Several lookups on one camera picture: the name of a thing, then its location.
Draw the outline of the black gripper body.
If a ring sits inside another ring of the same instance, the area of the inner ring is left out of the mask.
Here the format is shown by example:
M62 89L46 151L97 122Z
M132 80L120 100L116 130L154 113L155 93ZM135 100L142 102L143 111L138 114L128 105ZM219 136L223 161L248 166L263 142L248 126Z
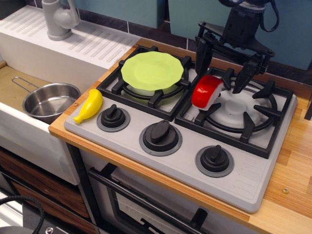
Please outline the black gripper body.
M258 74L264 74L274 51L255 38L258 28L266 32L274 31L264 26L266 6L231 6L225 26L205 21L199 22L199 32L195 37L196 47L200 40L206 40L216 52L240 65L255 60Z

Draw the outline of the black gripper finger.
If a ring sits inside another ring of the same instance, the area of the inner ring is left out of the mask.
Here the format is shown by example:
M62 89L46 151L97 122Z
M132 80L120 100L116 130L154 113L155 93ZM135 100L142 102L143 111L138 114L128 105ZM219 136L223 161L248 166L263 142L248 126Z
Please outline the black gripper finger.
M242 70L236 78L233 94L240 93L255 75L258 75L258 62L250 60L244 63Z
M199 76L207 72L212 57L212 45L206 40L200 40L196 50L196 73Z

